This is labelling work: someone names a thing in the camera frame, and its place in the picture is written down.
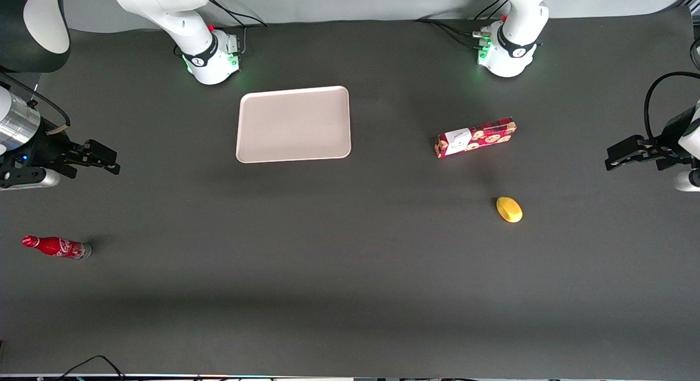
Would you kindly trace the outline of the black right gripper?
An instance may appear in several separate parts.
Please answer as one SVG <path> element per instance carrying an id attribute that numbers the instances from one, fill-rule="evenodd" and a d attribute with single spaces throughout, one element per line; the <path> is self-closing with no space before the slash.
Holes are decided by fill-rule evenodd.
<path id="1" fill-rule="evenodd" d="M 38 131 L 26 144 L 2 153 L 1 187 L 57 186 L 63 177 L 77 177 L 73 165 L 120 173 L 116 151 L 90 139 L 83 144 L 82 160 L 69 160 L 78 147 L 63 132 L 47 135 Z"/>

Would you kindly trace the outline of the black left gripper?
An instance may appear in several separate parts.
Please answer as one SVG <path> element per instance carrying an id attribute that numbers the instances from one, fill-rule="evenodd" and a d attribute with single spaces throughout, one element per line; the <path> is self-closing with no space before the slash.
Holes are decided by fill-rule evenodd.
<path id="1" fill-rule="evenodd" d="M 676 115 L 665 124 L 660 135 L 654 136 L 650 125 L 649 106 L 646 105 L 645 132 L 649 147 L 646 147 L 645 138 L 639 134 L 623 139 L 607 148 L 608 158 L 604 161 L 605 169 L 612 171 L 632 163 L 646 163 L 653 160 L 658 170 L 665 170 L 675 165 L 690 165 L 692 168 L 697 168 L 698 158 L 679 144 L 681 137 L 692 127 L 697 110 L 697 106 L 693 106 Z"/>

